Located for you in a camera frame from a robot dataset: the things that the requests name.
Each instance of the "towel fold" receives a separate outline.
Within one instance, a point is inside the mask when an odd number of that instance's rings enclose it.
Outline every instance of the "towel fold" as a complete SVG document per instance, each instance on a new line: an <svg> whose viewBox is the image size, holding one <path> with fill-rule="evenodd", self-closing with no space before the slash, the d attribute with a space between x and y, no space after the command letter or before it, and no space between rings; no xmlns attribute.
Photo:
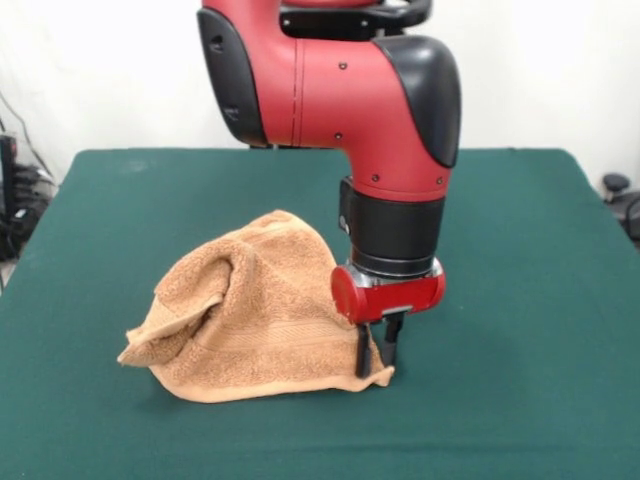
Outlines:
<svg viewBox="0 0 640 480"><path fill-rule="evenodd" d="M201 403L386 387L394 369L373 341L371 375L355 375L357 332L329 289L335 265L310 225L271 212L179 260L118 362Z"/></svg>

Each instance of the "brown towel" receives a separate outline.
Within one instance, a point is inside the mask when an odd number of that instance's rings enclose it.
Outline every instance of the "brown towel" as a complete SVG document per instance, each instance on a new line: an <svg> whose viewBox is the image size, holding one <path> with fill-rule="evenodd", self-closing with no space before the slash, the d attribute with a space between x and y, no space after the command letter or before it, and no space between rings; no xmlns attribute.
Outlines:
<svg viewBox="0 0 640 480"><path fill-rule="evenodd" d="M298 217L258 218L173 266L118 361L149 367L171 393L203 403L386 387L394 369L373 342L372 374L355 376L357 333L335 310L334 266Z"/></svg>

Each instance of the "red robot arm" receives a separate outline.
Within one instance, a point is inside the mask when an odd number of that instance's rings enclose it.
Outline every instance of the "red robot arm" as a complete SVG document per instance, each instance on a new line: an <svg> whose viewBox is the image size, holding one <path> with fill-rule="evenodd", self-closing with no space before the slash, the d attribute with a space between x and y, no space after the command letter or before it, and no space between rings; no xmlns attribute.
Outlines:
<svg viewBox="0 0 640 480"><path fill-rule="evenodd" d="M280 4L204 0L198 13L227 126L250 145L346 152L352 175L340 187L339 219L352 252L332 292L353 323L433 307L444 290L435 252L460 134L451 52L416 36L292 38Z"/></svg>

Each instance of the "black cable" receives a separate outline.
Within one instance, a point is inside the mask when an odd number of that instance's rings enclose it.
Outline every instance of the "black cable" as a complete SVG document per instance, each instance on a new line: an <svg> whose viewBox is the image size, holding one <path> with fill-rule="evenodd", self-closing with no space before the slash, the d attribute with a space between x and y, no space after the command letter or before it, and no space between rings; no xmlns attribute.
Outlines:
<svg viewBox="0 0 640 480"><path fill-rule="evenodd" d="M9 112L11 112L11 114L14 117L16 117L16 120L18 120L18 122L20 122L20 125L22 125L22 132L23 132L23 135L24 135L24 140L27 143L27 146L29 147L29 150L31 150L31 153L33 153L33 156L36 157L36 160L38 161L40 166L45 170L45 172L47 172L47 174L51 178L53 178L53 174L51 173L51 170L49 169L49 167L47 166L45 161L42 159L40 154L36 151L36 149L34 148L33 144L31 143L31 137L29 137L29 131L27 130L27 124L25 123L24 119L20 115L18 115L18 112L16 112L13 109L11 104L8 102L7 98L2 93L2 90L0 90L0 100L2 100L2 103L4 103L5 107L7 107L7 110L9 110Z"/></svg>

